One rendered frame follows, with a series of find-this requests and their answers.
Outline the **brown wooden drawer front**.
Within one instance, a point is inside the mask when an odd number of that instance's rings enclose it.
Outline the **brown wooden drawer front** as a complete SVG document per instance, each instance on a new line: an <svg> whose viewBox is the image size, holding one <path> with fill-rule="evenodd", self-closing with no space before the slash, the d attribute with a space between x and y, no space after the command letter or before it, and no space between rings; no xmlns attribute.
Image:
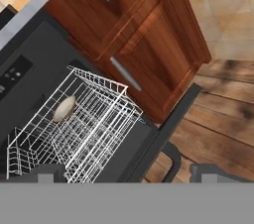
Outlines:
<svg viewBox="0 0 254 224"><path fill-rule="evenodd" d="M158 0L49 0L47 11L80 48L99 59L118 41L125 43Z"/></svg>

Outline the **dark grey dishwasher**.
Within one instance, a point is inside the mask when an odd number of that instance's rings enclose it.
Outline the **dark grey dishwasher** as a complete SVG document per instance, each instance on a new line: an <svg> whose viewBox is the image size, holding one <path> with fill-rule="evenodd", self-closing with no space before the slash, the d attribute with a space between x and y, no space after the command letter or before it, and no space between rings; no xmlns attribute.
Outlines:
<svg viewBox="0 0 254 224"><path fill-rule="evenodd" d="M68 65L101 72L44 9L0 50L0 180L6 178L8 135L41 108L67 75Z"/></svg>

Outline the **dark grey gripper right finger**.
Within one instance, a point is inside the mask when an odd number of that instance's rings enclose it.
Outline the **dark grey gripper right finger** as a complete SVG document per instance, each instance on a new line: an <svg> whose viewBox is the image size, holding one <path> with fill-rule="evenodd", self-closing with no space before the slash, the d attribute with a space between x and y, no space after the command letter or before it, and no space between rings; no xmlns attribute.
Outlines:
<svg viewBox="0 0 254 224"><path fill-rule="evenodd" d="M194 164L190 166L190 182L194 183L254 183L235 174L229 173L214 164Z"/></svg>

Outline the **dark grey dishwasher door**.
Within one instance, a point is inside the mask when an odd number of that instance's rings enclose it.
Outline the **dark grey dishwasher door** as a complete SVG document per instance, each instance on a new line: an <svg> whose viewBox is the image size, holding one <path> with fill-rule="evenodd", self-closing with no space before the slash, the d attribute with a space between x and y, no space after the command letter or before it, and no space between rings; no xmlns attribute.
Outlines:
<svg viewBox="0 0 254 224"><path fill-rule="evenodd" d="M201 87L193 83L160 127L143 115L145 124L135 124L95 183L140 182L200 92Z"/></svg>

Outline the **white oval dish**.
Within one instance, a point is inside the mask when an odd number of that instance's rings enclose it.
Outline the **white oval dish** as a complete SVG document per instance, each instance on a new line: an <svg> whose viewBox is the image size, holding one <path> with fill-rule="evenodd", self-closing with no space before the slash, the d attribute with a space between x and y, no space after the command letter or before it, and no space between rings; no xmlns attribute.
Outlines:
<svg viewBox="0 0 254 224"><path fill-rule="evenodd" d="M72 112L73 108L75 107L75 96L72 95L70 97L67 97L64 101L61 102L61 104L57 107L53 120L55 122L60 122L66 117L69 116L69 114Z"/></svg>

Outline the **brown wooden cupboard door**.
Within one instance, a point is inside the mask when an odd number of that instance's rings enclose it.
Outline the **brown wooden cupboard door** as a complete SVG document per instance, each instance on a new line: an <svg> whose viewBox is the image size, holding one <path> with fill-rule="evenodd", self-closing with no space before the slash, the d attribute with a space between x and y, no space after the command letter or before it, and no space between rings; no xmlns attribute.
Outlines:
<svg viewBox="0 0 254 224"><path fill-rule="evenodd" d="M116 57L142 87L136 90L115 68ZM211 60L197 24L184 30L167 15L160 0L129 40L106 53L101 65L115 80L128 85L128 93L156 123L166 120L202 64Z"/></svg>

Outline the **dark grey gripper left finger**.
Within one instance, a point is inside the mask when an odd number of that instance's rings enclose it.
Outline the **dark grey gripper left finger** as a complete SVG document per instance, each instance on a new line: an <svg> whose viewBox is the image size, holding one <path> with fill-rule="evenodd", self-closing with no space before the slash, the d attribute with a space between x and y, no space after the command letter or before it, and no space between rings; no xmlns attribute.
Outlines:
<svg viewBox="0 0 254 224"><path fill-rule="evenodd" d="M64 165L39 165L29 173L6 179L6 182L18 183L65 183Z"/></svg>

